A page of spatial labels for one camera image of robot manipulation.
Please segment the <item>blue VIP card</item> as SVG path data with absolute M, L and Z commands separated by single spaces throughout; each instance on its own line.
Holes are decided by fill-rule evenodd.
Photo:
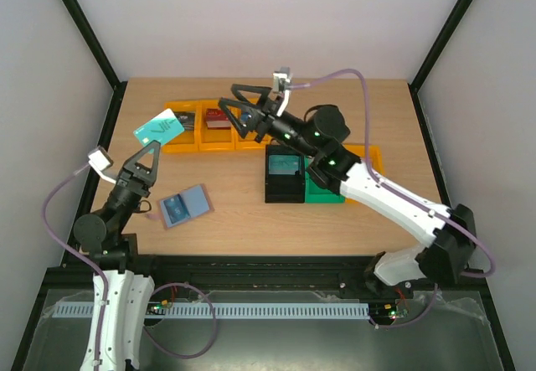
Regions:
M 195 218 L 195 213 L 188 209 L 181 194 L 164 198 L 159 202 L 162 221 L 166 228 L 172 228 Z

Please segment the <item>pink card holder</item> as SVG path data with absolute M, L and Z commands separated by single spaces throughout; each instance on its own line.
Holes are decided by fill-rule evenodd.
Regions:
M 160 221 L 164 229 L 171 229 L 214 211 L 204 184 L 186 188 L 166 198 L 159 199 L 156 209 L 144 216 L 150 220 Z

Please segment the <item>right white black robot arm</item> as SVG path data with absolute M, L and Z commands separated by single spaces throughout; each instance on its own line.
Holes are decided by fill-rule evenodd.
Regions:
M 306 171 L 319 188 L 368 206 L 415 238 L 409 249 L 373 258 L 365 271 L 371 295 L 385 296 L 394 286 L 419 279 L 453 286 L 469 275 L 466 265 L 476 244 L 468 207 L 434 204 L 375 172 L 343 146 L 350 130 L 335 105 L 314 106 L 298 118 L 283 110 L 282 98 L 270 97 L 268 87 L 234 84 L 231 91 L 234 98 L 222 98 L 218 106 L 241 136 L 255 133 L 258 142 L 270 136 L 308 157 Z

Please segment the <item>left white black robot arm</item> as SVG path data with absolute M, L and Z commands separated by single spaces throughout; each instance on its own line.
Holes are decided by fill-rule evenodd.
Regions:
M 88 164 L 111 183 L 100 209 L 75 221 L 73 233 L 85 256 L 95 265 L 94 306 L 83 370 L 128 370 L 140 366 L 139 350 L 149 298 L 155 283 L 136 271 L 137 237 L 124 231 L 140 210 L 157 180 L 161 145 L 149 142 L 129 157 L 117 175 L 108 174 L 113 161 L 97 147 Z

